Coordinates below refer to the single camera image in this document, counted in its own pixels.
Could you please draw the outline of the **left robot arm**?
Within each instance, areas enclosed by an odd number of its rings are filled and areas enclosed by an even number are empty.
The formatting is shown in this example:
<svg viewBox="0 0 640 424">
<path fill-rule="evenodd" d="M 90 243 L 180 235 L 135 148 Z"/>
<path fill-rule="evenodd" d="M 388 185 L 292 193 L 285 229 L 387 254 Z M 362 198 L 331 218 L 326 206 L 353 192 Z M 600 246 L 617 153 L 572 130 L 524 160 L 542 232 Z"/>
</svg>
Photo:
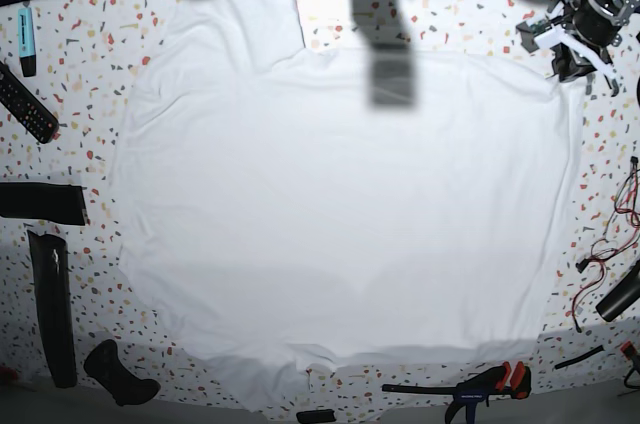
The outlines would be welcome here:
<svg viewBox="0 0 640 424">
<path fill-rule="evenodd" d="M 531 26 L 533 43 L 554 53 L 560 82 L 599 73 L 617 96 L 619 78 L 608 49 L 621 44 L 620 32 L 638 12 L 639 0 L 557 0 Z"/>
</svg>

